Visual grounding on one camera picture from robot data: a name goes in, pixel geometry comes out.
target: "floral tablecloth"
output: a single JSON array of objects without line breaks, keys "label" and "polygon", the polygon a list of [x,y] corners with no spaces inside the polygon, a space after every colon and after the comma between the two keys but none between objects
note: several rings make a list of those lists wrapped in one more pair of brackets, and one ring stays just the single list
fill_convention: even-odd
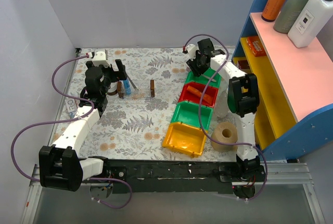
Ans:
[{"label": "floral tablecloth", "polygon": [[[83,49],[82,53],[94,49]],[[160,49],[107,49],[108,59],[117,69],[115,59],[121,59],[126,72],[139,88],[120,99],[108,96],[108,106],[87,135],[79,152],[80,157],[91,155],[110,159],[176,160],[176,161],[235,161],[235,152],[219,153],[210,141],[206,141],[202,156],[190,158],[162,147],[177,101],[187,78],[188,56],[181,48]],[[84,85],[86,59],[79,60],[71,81],[69,94],[78,96]],[[149,83],[155,80],[156,96],[150,97]],[[64,107],[61,119],[69,119]],[[209,134],[220,122],[232,122],[231,113],[224,118],[213,115]],[[53,140],[56,140],[68,124],[59,124]]]}]

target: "brown tape roll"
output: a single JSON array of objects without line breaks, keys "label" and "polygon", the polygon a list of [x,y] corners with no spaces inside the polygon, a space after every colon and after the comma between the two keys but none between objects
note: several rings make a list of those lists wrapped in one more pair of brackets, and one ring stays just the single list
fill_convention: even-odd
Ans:
[{"label": "brown tape roll", "polygon": [[[219,142],[235,143],[238,140],[237,129],[232,123],[229,122],[220,123],[215,128],[212,134],[212,138]],[[236,146],[221,145],[213,141],[211,141],[211,144],[214,150],[219,152],[227,152],[232,149],[237,150],[237,148],[234,148]]]}]

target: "plastic tray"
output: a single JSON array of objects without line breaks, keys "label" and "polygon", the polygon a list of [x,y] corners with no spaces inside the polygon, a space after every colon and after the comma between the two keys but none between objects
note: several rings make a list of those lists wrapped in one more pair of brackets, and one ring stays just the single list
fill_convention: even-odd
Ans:
[{"label": "plastic tray", "polygon": [[[198,118],[199,105],[191,102],[180,102],[177,104],[175,113],[171,119],[171,123],[181,122],[200,128]],[[212,119],[213,109],[207,106],[201,107],[201,121],[204,129],[209,129],[209,124]]]},{"label": "plastic tray", "polygon": [[[196,95],[193,95],[189,91],[187,91],[187,88],[189,86],[192,86],[193,88],[196,88],[197,90],[199,90],[201,92],[203,91],[203,89],[205,87],[204,84],[198,84],[198,83],[195,83],[195,82],[190,82],[190,83],[184,85],[181,96],[180,96],[178,102],[189,101],[189,102],[192,102],[192,103],[199,104],[200,98],[197,97]],[[212,101],[212,103],[207,103],[206,101],[203,100],[202,104],[204,106],[214,108],[218,92],[219,92],[218,88],[208,86],[205,94],[211,96],[213,98],[213,101]]]},{"label": "plastic tray", "polygon": [[[204,75],[206,75],[206,76],[208,76],[208,77],[211,77],[211,76],[214,74],[214,72],[215,72],[215,71],[214,71],[213,69],[210,69],[210,68],[209,68],[209,69],[204,73]],[[220,83],[221,83],[221,76],[217,74],[217,75],[214,77],[214,79],[216,80],[216,82],[210,82],[209,85],[218,88],[218,87],[220,86]],[[203,76],[195,77],[195,76],[193,75],[193,72],[190,71],[190,72],[188,73],[188,75],[187,75],[187,79],[186,79],[186,81],[185,81],[185,84],[190,83],[190,82],[197,82],[197,83],[199,83],[199,84],[204,84],[204,85],[205,85],[205,84],[207,84],[208,79],[205,78],[205,77],[203,77]]]},{"label": "plastic tray", "polygon": [[198,157],[202,155],[205,141],[206,136],[200,128],[182,123],[171,123],[162,146],[173,152]]}]

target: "gray floor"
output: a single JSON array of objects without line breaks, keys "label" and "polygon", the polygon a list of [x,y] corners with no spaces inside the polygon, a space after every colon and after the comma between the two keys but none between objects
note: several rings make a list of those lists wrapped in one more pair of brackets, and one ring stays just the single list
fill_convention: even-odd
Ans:
[{"label": "gray floor", "polygon": [[[111,195],[121,205],[128,195]],[[135,193],[126,208],[109,209],[77,192],[43,188],[34,223],[314,223],[302,185],[266,186],[246,204],[213,193]]]}]

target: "green bottle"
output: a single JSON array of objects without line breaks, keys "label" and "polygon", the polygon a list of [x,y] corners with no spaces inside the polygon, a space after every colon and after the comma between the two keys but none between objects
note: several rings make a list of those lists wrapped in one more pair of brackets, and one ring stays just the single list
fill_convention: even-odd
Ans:
[{"label": "green bottle", "polygon": [[308,0],[287,0],[275,21],[274,30],[288,33],[307,2]]}]

